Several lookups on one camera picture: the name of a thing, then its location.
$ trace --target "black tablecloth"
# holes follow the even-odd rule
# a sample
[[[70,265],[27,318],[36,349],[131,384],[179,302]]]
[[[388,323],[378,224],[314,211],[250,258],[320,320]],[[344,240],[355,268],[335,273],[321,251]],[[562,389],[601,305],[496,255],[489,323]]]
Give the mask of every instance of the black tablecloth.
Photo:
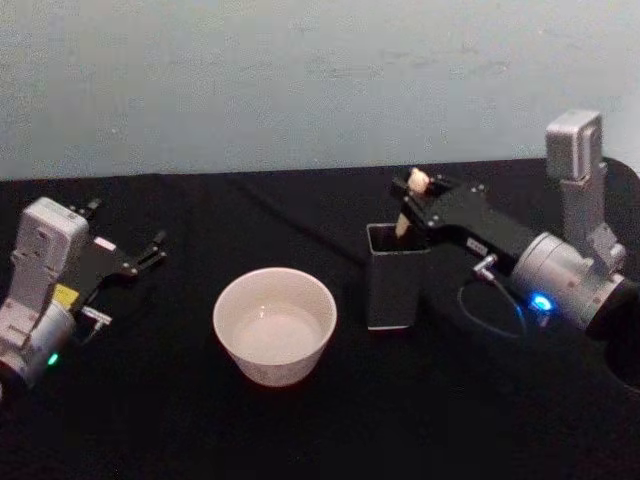
[[[367,330],[365,225],[395,221],[388,186],[397,171],[0,183],[2,295],[19,214],[43,195],[65,204],[99,196],[96,234],[135,252],[165,228],[170,254],[135,288],[96,299],[112,326],[88,347],[64,351],[0,426],[0,478],[233,478],[291,468],[398,478],[637,477],[640,395],[610,374],[604,345],[561,319],[531,328],[524,342],[474,329],[455,301],[476,261],[465,252],[443,246],[429,255],[415,327]],[[541,160],[427,171],[481,179],[496,207],[561,234],[559,191]],[[629,250],[624,273],[636,279],[639,199],[635,174],[611,161],[607,219]],[[266,266],[316,276],[339,311],[317,368],[284,390],[245,379],[212,334],[217,295]],[[476,294],[494,316],[512,315],[495,292]]]

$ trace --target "green led light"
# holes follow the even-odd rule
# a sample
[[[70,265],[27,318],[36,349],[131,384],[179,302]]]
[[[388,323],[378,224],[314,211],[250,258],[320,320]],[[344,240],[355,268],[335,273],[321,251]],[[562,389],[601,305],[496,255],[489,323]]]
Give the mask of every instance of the green led light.
[[[49,361],[47,362],[47,365],[49,365],[50,367],[55,365],[58,362],[58,358],[59,358],[59,355],[57,353],[54,353],[49,357]]]

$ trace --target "gray wall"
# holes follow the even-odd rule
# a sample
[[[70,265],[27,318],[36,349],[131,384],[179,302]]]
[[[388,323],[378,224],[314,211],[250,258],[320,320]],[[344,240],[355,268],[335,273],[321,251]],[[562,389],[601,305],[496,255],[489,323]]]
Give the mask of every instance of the gray wall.
[[[0,0],[0,177],[542,155],[573,107],[640,167],[638,25],[637,0]]]

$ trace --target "bowl rim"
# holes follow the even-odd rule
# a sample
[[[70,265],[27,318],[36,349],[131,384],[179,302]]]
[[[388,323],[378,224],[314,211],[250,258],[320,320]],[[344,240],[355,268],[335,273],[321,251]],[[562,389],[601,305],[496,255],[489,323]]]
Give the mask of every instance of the bowl rim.
[[[331,308],[331,324],[329,325],[329,329],[327,330],[327,332],[325,333],[325,335],[322,337],[322,340],[318,343],[318,346],[316,348],[314,348],[313,350],[305,353],[304,355],[301,355],[300,357],[296,357],[293,360],[287,361],[287,362],[267,362],[267,363],[263,363],[263,362],[256,362],[254,360],[248,359],[243,357],[242,355],[239,355],[233,348],[231,348],[231,346],[228,344],[227,341],[225,341],[222,338],[222,335],[220,334],[220,331],[218,329],[218,325],[219,325],[219,316],[217,316],[217,313],[220,309],[220,306],[222,305],[223,301],[225,300],[225,297],[229,294],[229,292],[234,289],[235,287],[238,286],[239,283],[242,283],[244,281],[246,281],[248,278],[256,276],[256,275],[264,275],[264,274],[268,274],[268,273],[272,273],[272,272],[286,272],[286,273],[290,273],[290,274],[294,274],[296,276],[300,276],[305,278],[306,280],[311,281],[312,283],[314,283],[315,285],[317,285],[318,287],[320,287],[320,289],[324,292],[325,296],[327,297],[327,299],[329,300],[329,306]],[[213,323],[213,330],[214,333],[216,335],[216,337],[218,338],[218,340],[220,341],[220,343],[222,343],[222,346],[227,350],[227,352],[231,353],[232,355],[234,355],[235,357],[238,357],[240,359],[242,359],[245,362],[249,362],[251,364],[254,365],[264,365],[264,366],[281,366],[281,365],[292,365],[294,363],[300,362],[301,360],[305,360],[307,358],[312,357],[313,355],[315,355],[318,351],[322,350],[327,342],[329,341],[329,338],[331,338],[331,335],[333,335],[333,332],[336,328],[336,324],[338,323],[338,309],[336,307],[336,301],[333,298],[333,295],[331,294],[331,291],[327,288],[327,286],[322,283],[320,280],[318,280],[316,277],[314,277],[313,275],[309,275],[306,272],[303,272],[301,270],[297,270],[295,268],[288,268],[288,267],[266,267],[266,268],[259,268],[257,270],[252,270],[250,272],[245,273],[244,275],[239,276],[238,278],[236,278],[235,280],[233,280],[229,285],[227,285],[224,290],[222,290],[222,293],[220,293],[220,295],[218,296],[216,303],[213,306],[213,313],[212,313],[212,323]]]

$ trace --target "white bowl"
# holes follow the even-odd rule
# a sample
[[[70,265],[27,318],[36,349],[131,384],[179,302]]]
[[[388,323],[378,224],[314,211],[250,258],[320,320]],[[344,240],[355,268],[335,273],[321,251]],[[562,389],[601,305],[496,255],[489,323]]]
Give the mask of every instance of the white bowl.
[[[306,377],[336,321],[327,287],[290,268],[264,268],[237,278],[213,309],[213,328],[224,348],[247,377],[268,387]]]

